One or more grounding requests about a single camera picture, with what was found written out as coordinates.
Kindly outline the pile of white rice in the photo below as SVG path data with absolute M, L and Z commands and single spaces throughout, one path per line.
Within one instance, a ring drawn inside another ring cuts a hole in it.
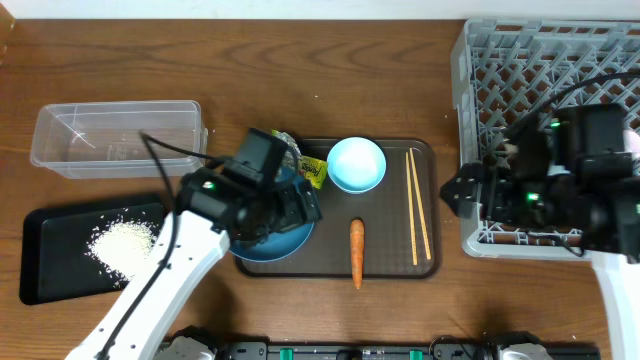
M 117 215 L 91 230 L 84 255 L 98 264 L 98 274 L 114 289 L 124 288 L 142 268 L 157 240 L 159 225 Z

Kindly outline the pink cup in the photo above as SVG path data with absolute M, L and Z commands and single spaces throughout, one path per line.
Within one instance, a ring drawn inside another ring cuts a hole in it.
M 640 135 L 633 130 L 625 130 L 623 132 L 625 151 L 632 155 L 633 172 L 639 175 L 640 162 Z

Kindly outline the dark blue bowl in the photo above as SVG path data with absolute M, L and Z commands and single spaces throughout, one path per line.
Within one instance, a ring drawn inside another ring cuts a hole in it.
M 285 258 L 300 248 L 309 238 L 314 224 L 311 222 L 297 229 L 274 233 L 264 243 L 232 243 L 230 251 L 233 255 L 253 262 L 271 262 Z

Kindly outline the light blue bowl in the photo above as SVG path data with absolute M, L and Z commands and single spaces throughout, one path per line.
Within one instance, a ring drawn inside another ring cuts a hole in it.
M 384 178 L 387 161 L 372 140 L 349 137 L 338 141 L 327 156 L 328 175 L 342 191 L 362 194 L 375 188 Z

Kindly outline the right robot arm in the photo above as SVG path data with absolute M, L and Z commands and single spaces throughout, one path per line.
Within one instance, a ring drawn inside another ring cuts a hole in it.
M 456 216 L 525 230 L 577 229 L 602 291 L 612 354 L 639 356 L 639 135 L 617 106 L 535 115 L 504 133 L 509 167 L 468 163 L 440 189 Z

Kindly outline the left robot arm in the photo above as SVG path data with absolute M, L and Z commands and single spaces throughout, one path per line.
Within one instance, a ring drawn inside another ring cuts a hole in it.
M 232 247 L 262 245 L 321 220 L 310 181 L 257 185 L 246 165 L 228 177 L 203 167 L 181 180 L 174 209 L 137 273 L 71 359 L 150 359 L 186 300 Z

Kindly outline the wooden chopstick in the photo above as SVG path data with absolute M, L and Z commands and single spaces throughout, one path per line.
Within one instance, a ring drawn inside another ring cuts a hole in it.
M 407 197 L 408 197 L 408 209 L 409 209 L 409 227 L 410 227 L 410 240 L 411 240 L 411 250 L 412 250 L 412 263 L 414 266 L 417 266 L 418 255 L 417 255 L 417 246 L 416 246 L 414 206 L 413 206 L 412 182 L 411 182 L 411 166 L 410 166 L 408 152 L 405 153 L 405 165 L 406 165 L 406 181 L 407 181 Z
M 418 174 L 417 174 L 417 166 L 416 166 L 416 161 L 415 161 L 413 148 L 409 149 L 409 152 L 408 152 L 407 156 L 408 156 L 408 159 L 409 159 L 408 161 L 410 162 L 409 169 L 411 171 L 411 176 L 412 176 L 412 180 L 410 182 L 413 185 L 413 192 L 415 193 L 415 198 L 417 200 L 419 222 L 420 222 L 421 234 L 422 234 L 422 237 L 423 237 L 423 243 L 424 243 L 424 248 L 425 248 L 425 257 L 426 257 L 427 261 L 431 261 L 432 260 L 432 251 L 431 251 L 431 245 L 429 243 L 429 235 L 428 235 L 428 228 L 427 228 L 427 224 L 426 224 L 426 216 L 425 216 L 424 206 L 423 206 L 423 202 L 422 202 L 422 193 L 421 193 L 421 188 L 420 188 L 419 177 L 418 177 Z

